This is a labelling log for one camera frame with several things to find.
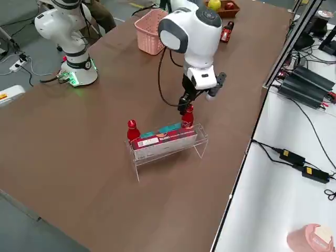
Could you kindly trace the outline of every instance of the wooden tray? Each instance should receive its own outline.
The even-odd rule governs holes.
[[[225,9],[224,7],[227,3],[233,3],[235,5],[235,8],[234,9]],[[222,5],[221,5],[220,9],[217,11],[221,18],[234,18],[236,16],[236,14],[240,11],[240,8],[238,7],[238,5],[234,1],[221,0],[221,4]]]

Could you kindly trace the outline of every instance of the black device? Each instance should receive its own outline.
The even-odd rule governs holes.
[[[321,51],[326,52],[327,54],[336,56],[336,41],[333,38],[336,35],[336,26],[329,33],[329,35],[325,38],[324,41],[319,46]]]
[[[328,19],[322,18],[320,16],[313,16],[309,24],[305,28],[306,33],[313,33],[315,37],[323,38],[327,30]]]
[[[302,166],[306,161],[306,159],[303,156],[299,156],[298,154],[295,154],[286,149],[282,150],[282,152],[280,153],[280,159],[294,165],[302,165]]]
[[[327,184],[329,182],[329,174],[324,171],[317,170],[313,167],[304,166],[302,176],[317,182]]]
[[[319,108],[326,95],[325,91],[293,74],[283,80],[279,93],[313,108]]]
[[[307,81],[308,83],[316,86],[317,88],[329,93],[334,87],[335,83],[318,75],[317,73],[310,71],[309,69],[298,66],[292,73],[295,76]]]
[[[294,49],[302,50],[306,47],[312,46],[313,44],[314,39],[308,33],[303,32],[294,44]]]

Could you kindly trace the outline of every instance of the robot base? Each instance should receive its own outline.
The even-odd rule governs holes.
[[[91,68],[89,70],[72,68],[65,61],[62,64],[60,75],[64,76],[63,79],[65,79],[65,76],[68,76],[68,82],[73,87],[92,84],[98,78],[98,73],[92,60]]]

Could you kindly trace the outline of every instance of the white table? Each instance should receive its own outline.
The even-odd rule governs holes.
[[[336,60],[322,51],[317,57]],[[309,69],[336,81],[335,65],[309,62]],[[326,112],[300,104],[312,120],[329,157],[336,164],[336,106]],[[334,171],[304,114],[290,100],[268,94],[254,139],[288,149],[320,169]],[[270,155],[278,155],[266,148]],[[324,185],[301,176],[301,172],[272,163],[255,143],[246,156],[215,251],[291,251],[287,234],[309,223],[332,228],[336,237],[336,199],[328,200],[325,189],[336,191],[336,182]]]

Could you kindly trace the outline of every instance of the plastic basket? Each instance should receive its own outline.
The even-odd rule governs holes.
[[[151,55],[157,55],[163,49],[157,29],[159,22],[168,13],[161,9],[154,9],[134,23],[137,29],[138,47]]]

